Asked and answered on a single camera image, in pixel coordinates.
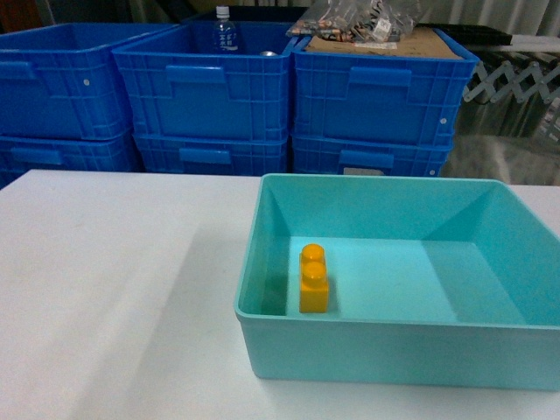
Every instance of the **yellow lego brick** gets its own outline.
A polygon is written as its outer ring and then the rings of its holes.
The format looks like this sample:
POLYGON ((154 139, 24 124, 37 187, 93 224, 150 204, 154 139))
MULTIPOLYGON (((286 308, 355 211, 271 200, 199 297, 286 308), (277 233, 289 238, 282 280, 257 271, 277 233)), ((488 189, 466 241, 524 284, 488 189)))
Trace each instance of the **yellow lego brick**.
POLYGON ((320 245, 304 247, 299 259, 299 311, 324 313, 329 301, 325 251, 320 245))

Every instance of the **cardboard box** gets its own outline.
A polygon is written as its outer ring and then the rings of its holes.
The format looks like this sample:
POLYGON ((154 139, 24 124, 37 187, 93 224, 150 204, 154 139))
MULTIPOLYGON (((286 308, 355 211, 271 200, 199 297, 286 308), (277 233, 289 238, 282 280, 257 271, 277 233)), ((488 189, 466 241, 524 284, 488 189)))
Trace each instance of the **cardboard box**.
POLYGON ((310 53, 344 53, 393 57, 422 57, 462 60, 431 28, 415 28, 400 42, 349 43, 313 37, 305 48, 310 53))

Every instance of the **crate handle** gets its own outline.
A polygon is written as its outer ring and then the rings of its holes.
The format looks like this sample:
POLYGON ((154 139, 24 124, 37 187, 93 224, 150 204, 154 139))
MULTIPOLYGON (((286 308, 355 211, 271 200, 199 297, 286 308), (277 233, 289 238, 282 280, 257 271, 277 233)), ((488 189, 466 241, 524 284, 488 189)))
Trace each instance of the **crate handle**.
POLYGON ((167 80, 177 83, 226 83, 223 67, 167 66, 167 80))
POLYGON ((58 150, 37 150, 24 147, 11 148, 11 155, 17 162, 26 164, 63 165, 64 158, 58 150))
POLYGON ((408 88, 412 81, 410 70, 394 68, 352 67, 350 83, 376 86, 399 86, 408 88))
POLYGON ((368 169, 393 169, 395 157, 387 153, 366 153, 364 151, 343 150, 340 152, 339 168, 359 167, 368 169))
POLYGON ((178 156, 181 162, 231 165, 231 155, 229 154, 229 150, 205 150, 184 147, 179 149, 178 156))
POLYGON ((0 62, 0 79, 9 81, 35 81, 37 78, 32 63, 27 61, 0 62))

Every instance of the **white table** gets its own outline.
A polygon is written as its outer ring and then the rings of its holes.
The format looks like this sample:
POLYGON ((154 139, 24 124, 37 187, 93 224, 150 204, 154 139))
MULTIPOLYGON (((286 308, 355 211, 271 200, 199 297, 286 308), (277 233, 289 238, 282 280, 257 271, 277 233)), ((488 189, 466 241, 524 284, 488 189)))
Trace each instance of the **white table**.
MULTIPOLYGON (((233 302, 259 182, 31 171, 0 191, 0 418, 560 418, 560 393, 256 378, 233 302)), ((514 190, 560 232, 560 187, 514 190)))

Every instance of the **plastic water bottle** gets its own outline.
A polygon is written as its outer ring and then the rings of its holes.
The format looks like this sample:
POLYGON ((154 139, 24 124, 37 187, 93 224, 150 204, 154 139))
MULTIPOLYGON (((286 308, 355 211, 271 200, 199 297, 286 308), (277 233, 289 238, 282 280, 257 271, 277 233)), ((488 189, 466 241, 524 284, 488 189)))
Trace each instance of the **plastic water bottle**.
POLYGON ((213 26, 213 45, 218 54, 236 54, 237 30, 233 22, 229 21, 229 7, 216 6, 218 21, 213 26))

